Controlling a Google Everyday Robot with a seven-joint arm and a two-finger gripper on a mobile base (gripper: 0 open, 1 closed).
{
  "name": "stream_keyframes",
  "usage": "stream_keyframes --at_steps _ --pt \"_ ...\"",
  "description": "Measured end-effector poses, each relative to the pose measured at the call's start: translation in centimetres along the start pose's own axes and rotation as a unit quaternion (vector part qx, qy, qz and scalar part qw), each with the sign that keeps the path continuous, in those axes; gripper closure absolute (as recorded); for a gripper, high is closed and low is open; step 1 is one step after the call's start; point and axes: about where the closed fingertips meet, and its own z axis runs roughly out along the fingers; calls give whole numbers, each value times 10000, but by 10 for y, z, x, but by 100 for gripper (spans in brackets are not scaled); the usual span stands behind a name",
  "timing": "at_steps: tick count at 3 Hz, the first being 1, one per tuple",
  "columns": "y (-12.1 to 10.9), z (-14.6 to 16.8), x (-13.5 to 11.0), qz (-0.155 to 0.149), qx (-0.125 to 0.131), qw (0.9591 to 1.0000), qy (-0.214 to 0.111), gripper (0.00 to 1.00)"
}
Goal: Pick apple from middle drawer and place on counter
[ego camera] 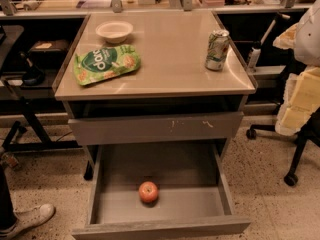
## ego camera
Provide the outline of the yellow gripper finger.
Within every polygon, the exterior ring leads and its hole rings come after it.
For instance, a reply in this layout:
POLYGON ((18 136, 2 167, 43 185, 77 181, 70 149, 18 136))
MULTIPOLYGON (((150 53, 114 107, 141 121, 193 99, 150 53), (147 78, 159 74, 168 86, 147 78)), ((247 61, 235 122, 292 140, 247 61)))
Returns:
POLYGON ((301 130, 320 107, 320 68, 307 66, 299 75, 290 73, 283 98, 275 131, 292 136, 301 130))
POLYGON ((295 46, 297 24, 293 24, 282 34, 275 38, 273 46, 279 49, 287 50, 293 49, 295 46))

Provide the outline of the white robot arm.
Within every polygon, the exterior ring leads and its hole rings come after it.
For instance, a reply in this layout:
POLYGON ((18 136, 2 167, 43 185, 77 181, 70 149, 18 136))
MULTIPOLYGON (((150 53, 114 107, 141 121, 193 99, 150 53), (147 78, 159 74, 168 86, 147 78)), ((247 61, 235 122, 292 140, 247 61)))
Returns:
POLYGON ((292 136, 320 107, 320 0, 279 35, 273 46, 292 49, 295 60, 306 65, 303 72, 289 74, 275 125, 277 133, 292 136))

